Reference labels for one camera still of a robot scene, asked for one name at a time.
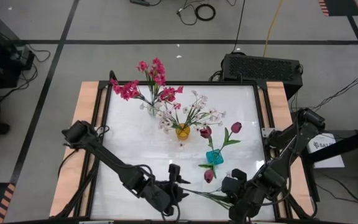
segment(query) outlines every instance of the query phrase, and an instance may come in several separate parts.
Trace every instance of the red tulip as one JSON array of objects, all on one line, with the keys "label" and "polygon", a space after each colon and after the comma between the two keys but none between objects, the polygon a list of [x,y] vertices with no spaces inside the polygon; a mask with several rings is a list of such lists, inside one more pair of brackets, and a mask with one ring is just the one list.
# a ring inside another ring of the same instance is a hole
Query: red tulip
[{"label": "red tulip", "polygon": [[207,170],[204,173],[204,180],[207,183],[211,183],[212,179],[214,179],[214,172],[212,170]]},{"label": "red tulip", "polygon": [[200,130],[201,137],[208,139],[211,137],[212,130],[209,126]]},{"label": "red tulip", "polygon": [[237,134],[237,133],[240,132],[241,127],[242,127],[241,123],[240,123],[240,122],[236,122],[236,123],[234,123],[234,124],[231,126],[231,131],[232,131],[233,133],[236,133],[236,134]]}]

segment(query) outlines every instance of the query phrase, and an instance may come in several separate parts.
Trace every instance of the gray floor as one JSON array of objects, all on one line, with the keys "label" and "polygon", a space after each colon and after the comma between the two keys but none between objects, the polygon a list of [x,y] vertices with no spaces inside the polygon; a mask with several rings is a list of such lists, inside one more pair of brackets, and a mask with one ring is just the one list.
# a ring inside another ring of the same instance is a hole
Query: gray floor
[{"label": "gray floor", "polygon": [[[74,0],[0,0],[0,18],[25,40],[59,40]],[[142,79],[134,67],[139,60],[160,57],[169,80],[207,80],[232,44],[181,44],[189,40],[233,40],[242,1],[235,7],[210,0],[216,18],[184,26],[175,14],[184,1],[162,0],[157,7],[129,1],[80,0],[68,31],[68,40],[178,40],[172,44],[96,45],[65,44],[51,66],[54,44],[32,46],[52,52],[36,63],[39,76],[30,88],[12,94],[2,103],[1,119],[12,126],[0,136],[0,182],[9,182],[41,89],[51,68],[56,68],[37,128],[9,207],[6,222],[47,218],[64,147],[60,131],[70,125],[81,82],[106,80],[113,69],[121,80]],[[247,0],[239,38],[264,40],[279,0]],[[183,20],[194,19],[183,12]],[[357,40],[346,17],[326,17],[318,1],[286,0],[272,31],[272,40]],[[262,56],[263,45],[238,45],[247,55]],[[299,60],[304,85],[298,106],[314,106],[358,77],[358,45],[269,45],[267,57]],[[319,110],[327,129],[358,129],[358,85]],[[358,196],[358,150],[343,155],[345,169],[334,175]],[[337,183],[316,173],[316,181],[337,196],[348,197]],[[332,222],[358,223],[358,205],[333,199],[320,191],[318,217]]]}]

